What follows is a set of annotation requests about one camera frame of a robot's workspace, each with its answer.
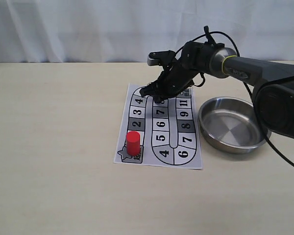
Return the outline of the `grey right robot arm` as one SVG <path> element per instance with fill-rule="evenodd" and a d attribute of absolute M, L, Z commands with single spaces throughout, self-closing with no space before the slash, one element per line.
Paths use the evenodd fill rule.
<path fill-rule="evenodd" d="M 162 101 L 194 85 L 198 74 L 236 78 L 254 87 L 252 103 L 261 123 L 294 139 L 294 65 L 240 57 L 222 43 L 187 42 L 176 59 L 173 51 L 150 54 L 164 70 L 141 94 Z"/>

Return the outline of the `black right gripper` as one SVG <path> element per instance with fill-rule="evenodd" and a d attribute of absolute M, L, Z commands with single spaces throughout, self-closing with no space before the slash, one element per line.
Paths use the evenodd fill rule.
<path fill-rule="evenodd" d="M 187 42 L 180 58 L 166 68 L 163 67 L 163 71 L 154 82 L 139 90 L 140 96 L 152 96 L 155 103 L 162 103 L 192 86 L 193 78 L 199 73 L 224 78 L 221 68 L 223 49 L 223 43 Z"/>

